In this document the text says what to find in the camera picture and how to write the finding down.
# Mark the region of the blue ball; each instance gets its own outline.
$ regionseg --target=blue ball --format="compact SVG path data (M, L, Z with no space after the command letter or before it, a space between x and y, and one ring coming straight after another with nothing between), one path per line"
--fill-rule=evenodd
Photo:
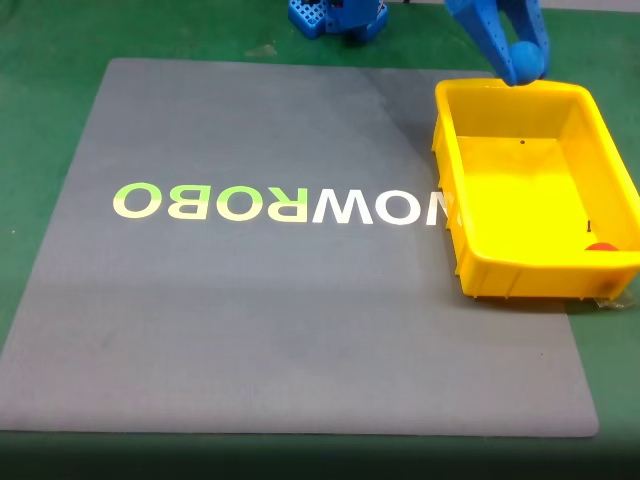
M544 73L544 54L531 42L518 42L509 47L518 85L527 85Z

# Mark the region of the yellow plastic bin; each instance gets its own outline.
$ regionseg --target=yellow plastic bin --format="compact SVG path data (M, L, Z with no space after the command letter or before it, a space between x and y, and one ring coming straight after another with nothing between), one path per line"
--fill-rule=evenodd
M640 269L640 197L589 92L447 80L436 103L463 292L616 298ZM598 243L617 251L588 250Z

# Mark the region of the green floor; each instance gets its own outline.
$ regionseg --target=green floor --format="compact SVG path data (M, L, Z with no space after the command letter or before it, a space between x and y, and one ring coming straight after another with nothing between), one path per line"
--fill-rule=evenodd
M0 344L110 59L488 69L443 7L393 4L390 15L373 43L356 47L336 37L306 40L288 22L285 0L0 0L0 188L7 193L0 203ZM546 20L551 78L591 90L638 184L640 14L553 10ZM590 459L637 447L640 311L569 308L601 422L594 439L2 433L0 461L19 465L24 474L92 472L93 478L115 477L140 462L163 472L174 458L213 462L231 476L303 468L304 463L305 473L319 476L331 465L342 465L331 475L346 477L353 473L349 468L360 466L380 475L400 474L409 468L426 472L427 465L449 460L459 465L461 458L575 453ZM98 470L96 462L102 462Z

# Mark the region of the red ball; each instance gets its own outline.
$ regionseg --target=red ball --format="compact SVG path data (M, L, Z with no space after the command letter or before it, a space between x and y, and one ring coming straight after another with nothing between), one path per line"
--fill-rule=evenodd
M589 245L586 250L601 250L606 252L617 252L618 249L611 245L610 243L599 242L594 243L593 245Z

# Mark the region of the gray mat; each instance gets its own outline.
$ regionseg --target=gray mat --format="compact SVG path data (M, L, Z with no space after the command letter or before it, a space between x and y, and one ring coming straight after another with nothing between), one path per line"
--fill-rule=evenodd
M2 352L0 428L594 434L562 309L453 275L429 146L434 85L464 75L112 62ZM148 192L114 204L134 182L162 196L137 219L116 209ZM170 210L185 184L211 186L205 219L169 214L204 213ZM217 203L233 186L257 194Z

